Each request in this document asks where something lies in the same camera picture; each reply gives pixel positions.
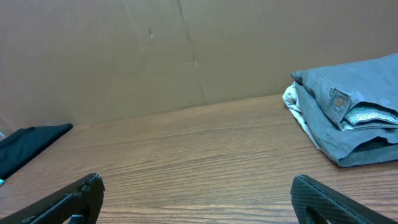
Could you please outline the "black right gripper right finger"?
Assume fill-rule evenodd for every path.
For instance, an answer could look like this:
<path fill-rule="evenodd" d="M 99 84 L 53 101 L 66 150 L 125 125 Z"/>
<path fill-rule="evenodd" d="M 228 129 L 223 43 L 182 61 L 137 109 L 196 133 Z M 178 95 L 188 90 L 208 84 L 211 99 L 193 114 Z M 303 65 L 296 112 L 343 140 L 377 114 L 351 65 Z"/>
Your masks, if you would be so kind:
<path fill-rule="evenodd" d="M 397 224 L 307 175 L 294 177 L 290 194 L 300 224 Z"/>

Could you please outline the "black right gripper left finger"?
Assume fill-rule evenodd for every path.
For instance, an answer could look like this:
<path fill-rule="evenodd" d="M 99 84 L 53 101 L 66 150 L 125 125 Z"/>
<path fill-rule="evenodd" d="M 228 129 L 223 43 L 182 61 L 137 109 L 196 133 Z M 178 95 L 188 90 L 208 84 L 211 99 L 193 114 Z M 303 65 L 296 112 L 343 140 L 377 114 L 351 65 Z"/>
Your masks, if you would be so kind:
<path fill-rule="evenodd" d="M 95 224 L 103 204 L 102 178 L 88 174 L 16 213 L 1 224 Z"/>

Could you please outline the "black t-shirt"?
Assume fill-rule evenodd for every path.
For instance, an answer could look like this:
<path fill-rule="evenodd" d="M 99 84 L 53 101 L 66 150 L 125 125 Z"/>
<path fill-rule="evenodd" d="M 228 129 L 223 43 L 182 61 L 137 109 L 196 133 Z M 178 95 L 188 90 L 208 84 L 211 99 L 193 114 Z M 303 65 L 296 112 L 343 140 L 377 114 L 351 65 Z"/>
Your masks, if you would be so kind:
<path fill-rule="evenodd" d="M 73 128 L 70 123 L 18 129 L 1 141 L 1 180 L 6 180 Z"/>

